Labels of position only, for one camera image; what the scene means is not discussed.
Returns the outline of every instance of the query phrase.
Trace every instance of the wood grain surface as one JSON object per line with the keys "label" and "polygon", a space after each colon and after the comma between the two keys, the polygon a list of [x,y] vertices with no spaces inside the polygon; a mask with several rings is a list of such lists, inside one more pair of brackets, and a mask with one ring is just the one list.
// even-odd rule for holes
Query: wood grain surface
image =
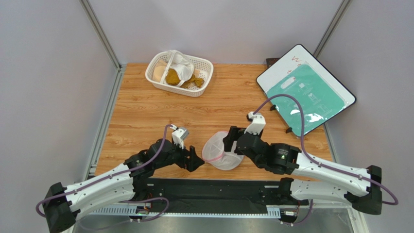
{"label": "wood grain surface", "polygon": [[[256,77],[265,65],[215,64],[214,73],[204,94],[193,98],[153,87],[145,79],[148,64],[128,64],[114,113],[103,144],[96,174],[102,174],[123,163],[131,155],[162,138],[166,124],[183,126],[190,132],[185,145],[193,145],[197,155],[207,140],[217,131],[230,126],[247,127],[246,114],[266,100],[256,84]],[[271,104],[261,111],[266,118],[262,139],[270,143],[300,146],[277,112],[270,112]],[[172,130],[168,131],[171,139]],[[306,136],[306,149],[320,158],[332,160],[323,127]],[[287,175],[275,175],[257,168],[248,158],[231,171],[221,171],[206,163],[190,173],[177,165],[155,171],[154,177],[194,179],[279,180]]]}

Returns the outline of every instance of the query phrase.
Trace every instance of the teal plastic bag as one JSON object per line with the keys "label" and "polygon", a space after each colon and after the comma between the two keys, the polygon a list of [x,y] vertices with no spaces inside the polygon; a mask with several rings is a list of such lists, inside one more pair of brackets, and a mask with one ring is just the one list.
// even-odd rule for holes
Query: teal plastic bag
{"label": "teal plastic bag", "polygon": [[[283,78],[268,92],[267,97],[288,94],[295,97],[305,114],[305,134],[342,111],[343,99],[307,64]],[[296,136],[300,136],[301,119],[296,103],[287,97],[271,101]]]}

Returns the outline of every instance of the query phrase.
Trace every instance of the white wall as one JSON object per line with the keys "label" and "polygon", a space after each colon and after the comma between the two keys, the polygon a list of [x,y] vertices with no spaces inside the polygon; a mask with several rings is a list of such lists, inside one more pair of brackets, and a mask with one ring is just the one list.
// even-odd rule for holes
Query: white wall
{"label": "white wall", "polygon": [[35,205],[82,179],[114,74],[79,1],[0,2],[0,232],[48,232]]}
{"label": "white wall", "polygon": [[177,49],[216,63],[258,63],[296,44],[314,51],[341,0],[91,0],[121,63]]}
{"label": "white wall", "polygon": [[372,233],[414,232],[413,12],[413,1],[353,1],[320,57],[357,97],[328,122],[339,162],[382,167],[400,200],[366,216]]}

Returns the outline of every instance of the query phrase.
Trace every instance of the clear plastic bowl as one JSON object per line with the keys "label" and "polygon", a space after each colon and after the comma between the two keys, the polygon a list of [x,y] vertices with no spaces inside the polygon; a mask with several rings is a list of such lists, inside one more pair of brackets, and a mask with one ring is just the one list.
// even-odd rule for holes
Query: clear plastic bowl
{"label": "clear plastic bowl", "polygon": [[223,138],[228,132],[219,131],[211,137],[203,147],[202,158],[220,170],[231,170],[237,167],[243,160],[244,155],[237,155],[232,152],[224,152]]}

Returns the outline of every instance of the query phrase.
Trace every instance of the white plastic basket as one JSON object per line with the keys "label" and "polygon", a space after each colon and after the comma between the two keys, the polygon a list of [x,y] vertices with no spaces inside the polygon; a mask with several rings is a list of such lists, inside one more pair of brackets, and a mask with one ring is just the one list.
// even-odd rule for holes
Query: white plastic basket
{"label": "white plastic basket", "polygon": [[148,81],[150,81],[156,88],[162,89],[162,90],[166,90],[166,91],[170,91],[170,92],[174,92],[177,94],[181,94],[181,95],[185,95],[185,96],[191,96],[191,97],[198,97],[200,95],[202,95],[208,85],[208,83],[210,82],[211,76],[213,75],[213,64],[203,58],[199,58],[199,57],[193,57],[193,56],[189,56],[186,55],[191,62],[193,62],[194,64],[194,69],[198,69],[200,70],[200,76],[199,78],[204,79],[204,84],[201,88],[198,88],[197,86],[192,86],[189,89],[184,89],[181,87],[176,87],[176,86],[171,86],[168,84],[164,84],[164,83],[159,83],[159,82],[155,82],[152,80],[152,76],[154,73],[154,68],[155,65],[157,64],[157,62],[159,60],[163,60],[164,62],[168,63],[170,60],[169,57],[169,53],[166,52],[160,52],[159,54],[157,54],[152,61],[150,62],[150,64],[147,67],[147,70],[145,71],[145,77]]}

